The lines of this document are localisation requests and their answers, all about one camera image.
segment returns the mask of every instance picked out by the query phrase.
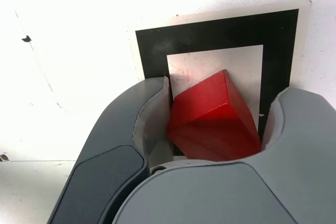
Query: red wooden block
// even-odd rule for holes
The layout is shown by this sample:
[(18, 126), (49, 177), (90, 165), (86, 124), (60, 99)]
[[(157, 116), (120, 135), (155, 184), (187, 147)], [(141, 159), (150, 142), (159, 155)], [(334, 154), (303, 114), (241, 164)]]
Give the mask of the red wooden block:
[(167, 133), (192, 159), (229, 161), (261, 150), (251, 112), (225, 70), (175, 97)]

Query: black mark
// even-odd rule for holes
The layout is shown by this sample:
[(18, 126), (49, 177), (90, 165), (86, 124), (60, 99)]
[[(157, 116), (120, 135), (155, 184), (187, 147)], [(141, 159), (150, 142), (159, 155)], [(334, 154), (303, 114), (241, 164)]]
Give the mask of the black mark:
[(24, 42), (31, 42), (32, 39), (27, 35), (26, 38), (21, 40), (23, 40)]
[(0, 155), (0, 158), (4, 161), (9, 161), (8, 157), (5, 154)]

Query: red cube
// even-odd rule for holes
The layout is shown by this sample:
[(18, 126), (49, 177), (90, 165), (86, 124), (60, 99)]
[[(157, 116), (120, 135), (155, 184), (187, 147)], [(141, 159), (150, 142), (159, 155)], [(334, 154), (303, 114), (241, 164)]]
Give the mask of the red cube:
[(229, 161), (261, 151), (251, 112), (225, 70), (175, 97), (167, 133), (192, 159)]

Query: dark gray gripper pad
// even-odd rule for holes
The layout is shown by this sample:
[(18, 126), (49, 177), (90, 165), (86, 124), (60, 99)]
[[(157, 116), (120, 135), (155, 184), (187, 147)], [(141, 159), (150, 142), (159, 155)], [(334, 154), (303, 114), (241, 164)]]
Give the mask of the dark gray gripper pad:
[[(81, 163), (73, 171), (51, 223), (111, 223), (123, 203), (115, 194), (129, 179), (146, 179), (143, 165), (142, 156), (130, 145)], [(126, 186), (132, 191), (137, 184)]]

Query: black square frame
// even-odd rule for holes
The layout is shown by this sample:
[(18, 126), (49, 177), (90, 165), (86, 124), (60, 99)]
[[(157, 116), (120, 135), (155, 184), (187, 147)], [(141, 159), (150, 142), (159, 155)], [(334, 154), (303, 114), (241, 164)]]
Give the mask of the black square frame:
[(289, 86), (299, 9), (135, 31), (145, 78), (170, 78), (167, 55), (263, 45), (258, 133)]

